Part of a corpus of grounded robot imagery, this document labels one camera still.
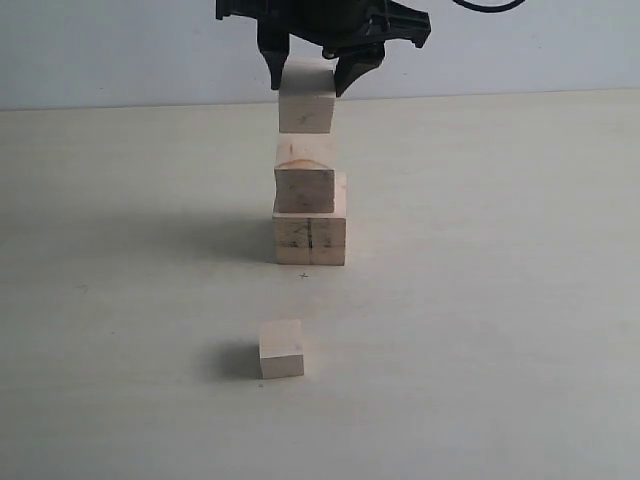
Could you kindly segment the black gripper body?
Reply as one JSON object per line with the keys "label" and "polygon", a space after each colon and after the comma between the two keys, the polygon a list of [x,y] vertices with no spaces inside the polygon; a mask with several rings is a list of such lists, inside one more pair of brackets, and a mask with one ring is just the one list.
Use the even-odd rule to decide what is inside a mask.
{"label": "black gripper body", "polygon": [[322,47],[331,58],[387,41],[424,46],[431,33],[429,15],[394,1],[357,0],[222,0],[218,20],[239,16],[257,22],[262,52],[287,53],[292,36]]}

